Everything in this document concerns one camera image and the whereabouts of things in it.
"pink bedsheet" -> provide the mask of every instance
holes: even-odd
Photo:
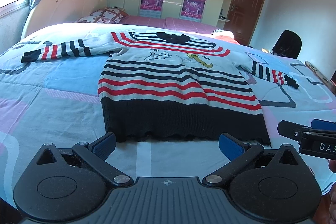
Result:
[[[128,16],[123,18],[119,24],[124,25],[136,25],[136,26],[148,26],[154,28],[166,28],[166,20],[160,18],[140,17],[140,16]]]
[[[195,32],[199,34],[211,34],[217,29],[211,25],[172,17],[166,18],[166,28],[173,31]]]

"patterned pillow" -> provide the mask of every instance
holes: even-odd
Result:
[[[80,19],[76,20],[78,23],[111,23],[114,24],[112,20],[109,20],[108,18],[104,17],[98,17],[98,16],[87,16],[87,17],[81,17]]]
[[[128,16],[124,8],[111,7],[99,9],[91,14],[91,16],[103,17],[110,20],[110,23],[119,23],[122,18]]]

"screw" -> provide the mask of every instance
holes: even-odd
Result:
[[[218,183],[218,182],[221,182],[222,181],[222,178],[220,176],[217,176],[217,175],[211,175],[211,176],[207,176],[205,178],[205,180],[209,183]]]
[[[129,176],[126,176],[126,175],[118,175],[116,177],[114,177],[114,182],[116,183],[127,183],[129,182],[131,179]]]

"sweater sleeve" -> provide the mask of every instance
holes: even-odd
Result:
[[[98,37],[78,39],[40,48],[30,52],[24,52],[21,63],[55,60],[63,57],[80,57],[103,54],[107,52],[119,52],[127,44],[118,43],[117,33],[106,33]]]
[[[232,61],[236,67],[241,67],[243,70],[260,79],[280,85],[289,85],[295,89],[299,88],[298,83],[287,74],[257,63],[245,54],[231,52],[229,55],[231,55]]]

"white wall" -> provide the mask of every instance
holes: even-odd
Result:
[[[20,41],[29,7],[22,8],[0,18],[0,54]]]
[[[336,70],[336,0],[265,0],[250,45],[271,49],[286,29],[302,39],[298,59],[330,79]]]

